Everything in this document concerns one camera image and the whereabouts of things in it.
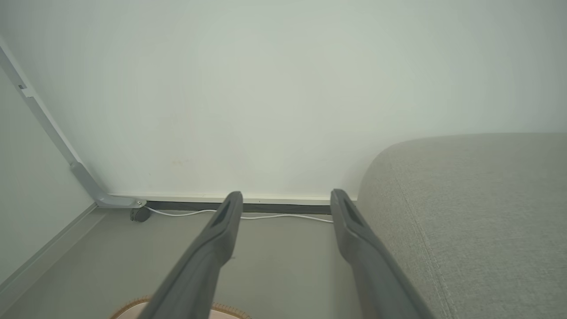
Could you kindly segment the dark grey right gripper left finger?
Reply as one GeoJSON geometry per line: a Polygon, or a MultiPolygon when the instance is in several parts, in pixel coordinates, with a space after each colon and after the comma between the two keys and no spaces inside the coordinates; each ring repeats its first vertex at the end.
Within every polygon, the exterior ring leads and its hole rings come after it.
{"type": "Polygon", "coordinates": [[[208,319],[221,268],[232,257],[241,192],[231,192],[140,313],[140,319],[208,319]]]}

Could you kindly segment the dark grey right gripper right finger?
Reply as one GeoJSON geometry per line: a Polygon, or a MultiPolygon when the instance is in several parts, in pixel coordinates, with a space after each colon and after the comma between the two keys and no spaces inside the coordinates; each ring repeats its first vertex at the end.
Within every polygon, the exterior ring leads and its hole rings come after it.
{"type": "Polygon", "coordinates": [[[344,190],[332,190],[330,211],[338,250],[352,269],[362,317],[433,319],[415,287],[344,190]]]}

